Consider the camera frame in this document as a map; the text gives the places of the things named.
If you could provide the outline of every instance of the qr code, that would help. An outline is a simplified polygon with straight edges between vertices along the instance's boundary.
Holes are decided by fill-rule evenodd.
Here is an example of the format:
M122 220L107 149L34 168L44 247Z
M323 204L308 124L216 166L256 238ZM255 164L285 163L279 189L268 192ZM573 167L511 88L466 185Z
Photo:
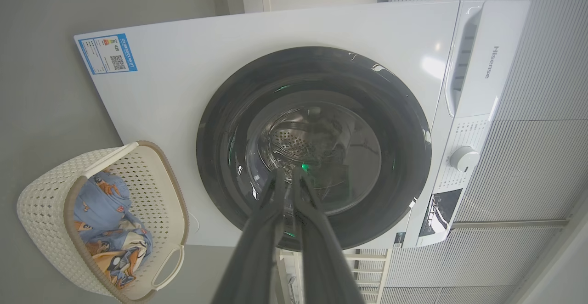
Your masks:
M126 70L126 66L124 66L122 55L111 56L111 61L112 65L114 65L115 70Z

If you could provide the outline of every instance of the clothes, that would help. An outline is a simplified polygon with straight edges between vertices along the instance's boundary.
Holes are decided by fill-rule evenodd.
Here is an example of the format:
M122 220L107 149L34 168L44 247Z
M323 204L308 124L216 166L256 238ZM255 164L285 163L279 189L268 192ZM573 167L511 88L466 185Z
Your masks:
M98 172L82 186L73 211L86 249L120 289L135 279L135 271L153 248L151 233L129 212L130 206L124 180Z

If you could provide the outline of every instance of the washing machine door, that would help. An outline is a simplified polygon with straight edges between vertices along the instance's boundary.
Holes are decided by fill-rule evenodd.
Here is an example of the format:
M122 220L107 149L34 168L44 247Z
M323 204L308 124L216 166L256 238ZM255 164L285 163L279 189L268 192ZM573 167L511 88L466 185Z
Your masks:
M258 58L214 94L198 130L204 187L243 228L269 173L302 167L342 248L382 235L428 176L429 127L416 97L376 61L329 47ZM285 199L279 246L300 250Z

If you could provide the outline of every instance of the front-load washing machine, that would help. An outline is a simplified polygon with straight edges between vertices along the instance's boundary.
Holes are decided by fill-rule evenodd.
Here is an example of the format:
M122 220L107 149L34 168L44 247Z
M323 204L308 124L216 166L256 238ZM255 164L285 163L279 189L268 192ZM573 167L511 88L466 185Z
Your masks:
M439 0L75 36L124 143L168 156L187 240L234 246L271 170L302 168L342 248L443 241L529 7ZM280 246L298 250L286 193Z

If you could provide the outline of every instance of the white plastic basket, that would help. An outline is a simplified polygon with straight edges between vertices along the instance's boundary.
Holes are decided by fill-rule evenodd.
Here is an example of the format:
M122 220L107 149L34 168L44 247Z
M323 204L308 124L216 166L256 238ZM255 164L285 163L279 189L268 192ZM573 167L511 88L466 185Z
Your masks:
M122 291L98 269L73 222L82 185L105 168L124 179L130 191L131 213L153 235L151 256L136 271L137 279ZM186 205L164 153L148 141L84 153L53 168L21 193L17 213L32 240L61 274L83 289L114 296L124 304L149 301L170 283L183 263ZM176 268L162 283L155 284L176 251L180 253Z

